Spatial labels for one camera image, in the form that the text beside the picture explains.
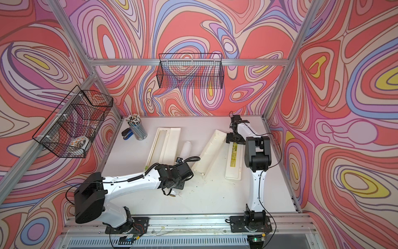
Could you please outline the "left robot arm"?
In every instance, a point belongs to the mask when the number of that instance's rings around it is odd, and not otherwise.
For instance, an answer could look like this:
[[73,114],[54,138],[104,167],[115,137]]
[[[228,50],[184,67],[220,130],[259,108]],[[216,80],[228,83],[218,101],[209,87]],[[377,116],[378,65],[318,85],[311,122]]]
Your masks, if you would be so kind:
[[126,206],[117,206],[112,200],[143,190],[159,189],[170,196],[174,190],[182,190],[194,176],[190,162],[200,161],[199,156],[178,158],[174,165],[155,163],[142,173],[117,177],[91,174],[74,191],[75,222],[86,224],[100,221],[107,227],[107,234],[146,233],[139,228]]

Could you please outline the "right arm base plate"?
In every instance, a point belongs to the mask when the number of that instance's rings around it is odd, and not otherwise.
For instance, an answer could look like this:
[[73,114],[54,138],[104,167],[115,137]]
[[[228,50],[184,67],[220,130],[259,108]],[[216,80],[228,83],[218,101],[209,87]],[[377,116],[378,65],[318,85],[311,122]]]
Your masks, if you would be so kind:
[[263,232],[268,234],[273,231],[269,216],[265,216],[265,219],[255,219],[254,221],[246,221],[243,215],[230,216],[228,219],[232,233],[255,233]]

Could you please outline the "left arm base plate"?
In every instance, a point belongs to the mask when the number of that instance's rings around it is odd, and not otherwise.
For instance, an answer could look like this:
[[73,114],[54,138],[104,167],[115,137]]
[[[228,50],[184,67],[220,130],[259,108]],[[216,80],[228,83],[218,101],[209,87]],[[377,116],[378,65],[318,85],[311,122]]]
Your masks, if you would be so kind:
[[149,226],[149,217],[144,216],[134,216],[132,218],[127,219],[127,222],[123,225],[113,228],[111,226],[107,226],[105,233],[106,234],[134,234],[140,235],[147,233]]

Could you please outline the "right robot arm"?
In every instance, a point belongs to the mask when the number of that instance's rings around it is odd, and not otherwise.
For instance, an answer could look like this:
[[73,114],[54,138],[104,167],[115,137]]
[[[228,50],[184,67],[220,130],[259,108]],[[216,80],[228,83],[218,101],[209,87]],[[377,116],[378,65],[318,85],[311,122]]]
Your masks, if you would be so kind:
[[230,129],[227,143],[244,146],[243,160],[247,169],[251,171],[249,200],[243,214],[243,220],[236,222],[229,220],[231,231],[237,232],[238,226],[243,226],[248,232],[273,231],[268,211],[264,207],[264,187],[267,170],[272,164],[272,146],[269,133],[257,133],[248,120],[240,115],[230,115]]

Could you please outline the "white wrap dispenser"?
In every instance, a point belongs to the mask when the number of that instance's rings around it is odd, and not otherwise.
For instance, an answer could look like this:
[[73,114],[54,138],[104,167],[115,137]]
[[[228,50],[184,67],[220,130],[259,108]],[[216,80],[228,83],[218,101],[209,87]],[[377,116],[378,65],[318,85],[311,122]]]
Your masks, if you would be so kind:
[[220,168],[224,178],[240,181],[244,164],[244,145],[227,142],[227,134],[215,130],[200,154],[200,160],[192,166],[192,171],[207,178],[211,169]]
[[158,128],[147,158],[145,170],[155,163],[174,165],[181,128]]

